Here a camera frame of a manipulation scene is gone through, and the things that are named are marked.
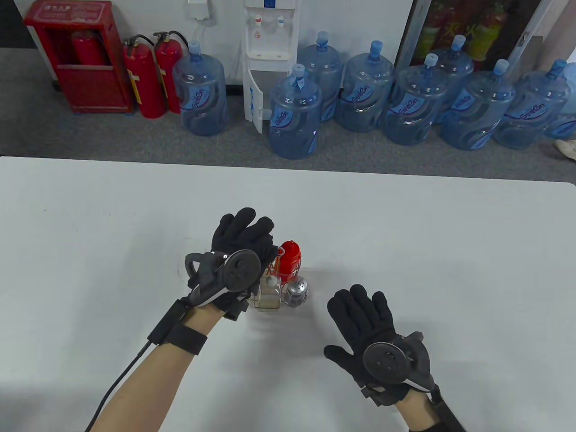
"white table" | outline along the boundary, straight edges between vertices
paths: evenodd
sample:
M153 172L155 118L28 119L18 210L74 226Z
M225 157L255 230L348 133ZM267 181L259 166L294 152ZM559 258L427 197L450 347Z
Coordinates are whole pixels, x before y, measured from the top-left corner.
M423 331L470 431L576 423L573 185L2 157L0 429L84 430L187 292L184 255L244 206L300 244L311 296L218 324L162 431L404 430L322 356L354 282Z

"glass door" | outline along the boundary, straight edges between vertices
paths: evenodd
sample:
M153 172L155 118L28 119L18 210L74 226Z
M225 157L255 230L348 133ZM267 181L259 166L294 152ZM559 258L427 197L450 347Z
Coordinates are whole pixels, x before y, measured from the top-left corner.
M402 69L422 64L426 55L448 48L455 35L476 70L492 69L500 58L518 61L552 0L415 0L412 19L397 61Z

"gray carpet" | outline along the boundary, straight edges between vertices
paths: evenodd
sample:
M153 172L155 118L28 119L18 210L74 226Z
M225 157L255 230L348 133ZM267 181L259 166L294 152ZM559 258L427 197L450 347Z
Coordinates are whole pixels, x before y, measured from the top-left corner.
M426 143L402 147L380 131L353 134L328 122L315 155L287 161L244 120L240 97L229 97L226 131L199 138L182 130L172 113L157 120L139 113L73 115L64 95L52 89L36 50L1 49L0 68L0 154L5 156L576 182L576 163L547 139L526 151L490 142L466 152L433 133Z

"blue bottle cap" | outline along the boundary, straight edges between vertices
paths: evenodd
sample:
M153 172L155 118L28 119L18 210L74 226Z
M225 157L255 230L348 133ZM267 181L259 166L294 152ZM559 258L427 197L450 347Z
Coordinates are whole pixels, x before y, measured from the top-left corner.
M510 67L508 60L500 59L494 66L494 74L498 76L504 75L508 70L508 67Z
M380 53L382 52L382 48L384 44L379 40L373 40L372 44L370 45L370 57L376 58L380 57Z
M300 63L296 63L294 65L294 67L292 68L292 75L295 78L302 78L302 77L304 77L304 71L305 71L304 65L301 65Z
M200 54L200 42L197 40L188 42L188 51L190 51L190 54Z
M565 60L558 59L554 62L548 74L553 78L558 78L566 66L568 66L568 63Z
M426 56L426 60L424 60L424 64L428 67L434 67L438 63L438 56L436 54L428 54Z
M452 50L460 51L465 43L466 43L466 36L464 35L454 36L454 40L452 41Z
M328 32L318 32L316 43L319 47L325 47L328 45Z

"glove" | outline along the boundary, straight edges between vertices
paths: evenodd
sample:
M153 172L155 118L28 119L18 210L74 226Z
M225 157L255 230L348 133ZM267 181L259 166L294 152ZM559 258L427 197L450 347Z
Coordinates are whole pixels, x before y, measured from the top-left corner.
M407 384L387 384L378 381L364 367L363 354L375 342L392 342L401 336L394 329L392 312L380 291L366 294L362 285L340 290L328 301L328 313L338 326L353 354L339 346L328 345L324 356L336 363L362 388L365 397L377 405L393 405L403 400L411 387Z
M250 286L247 293L238 296L237 293L225 293L216 298L212 304L226 312L225 317L236 320L243 310L246 310L246 300L251 294L258 292L260 278L266 268L278 256L278 247L272 244L270 231L274 223L268 217L261 217L256 223L249 226L256 217L256 211L249 207L240 210L236 216L225 214L220 219L220 225L216 228L212 237L212 251L232 254L242 249L256 252L260 258L260 275Z

